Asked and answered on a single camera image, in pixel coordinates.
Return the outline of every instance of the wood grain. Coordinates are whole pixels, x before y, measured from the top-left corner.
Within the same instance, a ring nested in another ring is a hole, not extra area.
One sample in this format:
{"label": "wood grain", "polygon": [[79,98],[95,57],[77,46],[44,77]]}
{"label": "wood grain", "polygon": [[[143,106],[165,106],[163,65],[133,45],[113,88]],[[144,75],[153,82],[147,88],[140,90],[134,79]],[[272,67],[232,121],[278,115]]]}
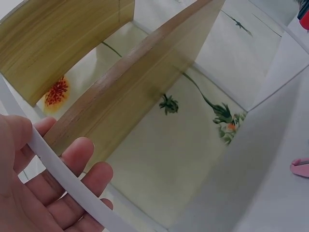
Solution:
{"label": "wood grain", "polygon": [[198,0],[150,34],[96,81],[44,137],[61,154],[80,136],[105,160],[195,60],[224,0]]}
{"label": "wood grain", "polygon": [[133,19],[134,3],[24,1],[0,22],[0,71],[34,106],[74,64]]}

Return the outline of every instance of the green plant stem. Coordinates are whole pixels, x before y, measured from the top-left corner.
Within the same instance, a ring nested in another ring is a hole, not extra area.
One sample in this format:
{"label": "green plant stem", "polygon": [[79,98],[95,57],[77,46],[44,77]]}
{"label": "green plant stem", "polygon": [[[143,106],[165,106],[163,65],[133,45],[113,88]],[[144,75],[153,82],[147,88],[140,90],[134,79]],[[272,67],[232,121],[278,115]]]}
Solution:
{"label": "green plant stem", "polygon": [[102,44],[104,44],[105,46],[107,46],[108,48],[110,48],[114,53],[116,53],[118,56],[120,56],[122,58],[122,55],[119,54],[119,52],[117,52],[112,46],[108,45],[105,42],[102,42]]}
{"label": "green plant stem", "polygon": [[204,98],[204,100],[213,109],[214,105],[205,97],[205,95],[202,93],[202,90],[198,87],[197,83],[185,72],[182,72],[182,74],[197,87],[197,89],[199,90],[199,92],[202,95],[202,97]]}

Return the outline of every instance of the finger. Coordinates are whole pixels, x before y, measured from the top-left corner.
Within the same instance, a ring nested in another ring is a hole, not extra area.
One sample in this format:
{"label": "finger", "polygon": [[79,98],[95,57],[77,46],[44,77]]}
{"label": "finger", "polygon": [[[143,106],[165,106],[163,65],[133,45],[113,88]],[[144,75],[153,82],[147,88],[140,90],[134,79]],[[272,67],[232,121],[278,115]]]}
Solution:
{"label": "finger", "polygon": [[[94,146],[91,140],[84,137],[79,138],[66,149],[61,159],[76,176],[79,176],[85,169],[93,150]],[[43,205],[51,204],[65,192],[47,170],[28,181],[26,186]]]}
{"label": "finger", "polygon": [[[110,165],[99,162],[85,175],[82,182],[98,197],[111,179],[112,168]],[[62,229],[73,225],[84,214],[84,209],[69,194],[49,205],[47,209]]]}
{"label": "finger", "polygon": [[[110,209],[113,209],[112,202],[107,199],[101,199]],[[76,222],[71,227],[67,228],[65,232],[101,232],[104,227],[98,223],[90,214],[85,214],[82,219]]]}
{"label": "finger", "polygon": [[[42,121],[34,124],[34,127],[37,129],[41,136],[44,136],[55,123],[56,120],[54,118],[46,117]],[[27,144],[20,150],[16,151],[14,171],[19,174],[28,166],[33,157],[34,153]]]}
{"label": "finger", "polygon": [[16,115],[3,116],[3,118],[10,127],[15,151],[17,151],[30,141],[32,123],[29,119]]}

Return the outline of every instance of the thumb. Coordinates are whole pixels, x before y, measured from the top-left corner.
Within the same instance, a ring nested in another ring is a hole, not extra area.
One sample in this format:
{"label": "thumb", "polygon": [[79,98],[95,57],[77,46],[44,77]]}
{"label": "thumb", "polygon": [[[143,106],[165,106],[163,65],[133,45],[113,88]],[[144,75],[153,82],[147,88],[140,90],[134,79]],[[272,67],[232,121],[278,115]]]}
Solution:
{"label": "thumb", "polygon": [[10,193],[15,151],[21,149],[32,135],[31,122],[20,116],[0,115],[0,195]]}

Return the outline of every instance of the painted flower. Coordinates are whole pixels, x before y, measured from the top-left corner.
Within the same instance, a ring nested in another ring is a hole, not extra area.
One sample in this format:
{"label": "painted flower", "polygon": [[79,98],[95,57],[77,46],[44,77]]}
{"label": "painted flower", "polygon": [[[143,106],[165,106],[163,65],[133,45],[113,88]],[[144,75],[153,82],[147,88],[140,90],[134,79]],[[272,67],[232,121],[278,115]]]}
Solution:
{"label": "painted flower", "polygon": [[44,112],[55,113],[68,99],[70,85],[65,76],[58,80],[44,96]]}
{"label": "painted flower", "polygon": [[165,115],[178,113],[178,101],[174,100],[172,95],[167,97],[166,94],[163,95],[163,102],[160,103],[160,109],[164,108]]}

